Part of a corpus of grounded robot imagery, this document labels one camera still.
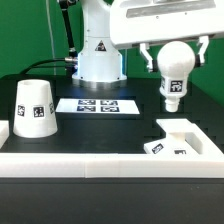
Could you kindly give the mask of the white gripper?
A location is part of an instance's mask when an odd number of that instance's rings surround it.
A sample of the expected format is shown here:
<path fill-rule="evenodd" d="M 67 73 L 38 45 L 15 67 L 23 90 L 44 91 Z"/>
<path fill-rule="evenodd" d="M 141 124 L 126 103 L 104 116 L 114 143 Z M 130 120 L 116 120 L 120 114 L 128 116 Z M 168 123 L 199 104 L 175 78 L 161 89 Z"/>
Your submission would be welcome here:
<path fill-rule="evenodd" d="M 224 0 L 114 0 L 110 9 L 113 45 L 128 49 L 141 43 L 148 72 L 158 71 L 149 44 L 199 37 L 196 65 L 203 66 L 208 36 L 224 36 Z"/>

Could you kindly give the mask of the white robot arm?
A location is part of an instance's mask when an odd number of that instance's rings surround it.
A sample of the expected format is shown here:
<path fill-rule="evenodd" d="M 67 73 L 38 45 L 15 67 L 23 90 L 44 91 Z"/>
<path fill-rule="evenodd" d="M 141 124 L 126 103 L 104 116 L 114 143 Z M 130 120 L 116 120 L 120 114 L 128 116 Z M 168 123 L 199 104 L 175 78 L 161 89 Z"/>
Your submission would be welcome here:
<path fill-rule="evenodd" d="M 80 0 L 84 45 L 77 59 L 77 84 L 92 88 L 121 85 L 121 49 L 138 47 L 150 70 L 153 45 L 196 40 L 203 54 L 211 38 L 224 37 L 224 0 Z"/>

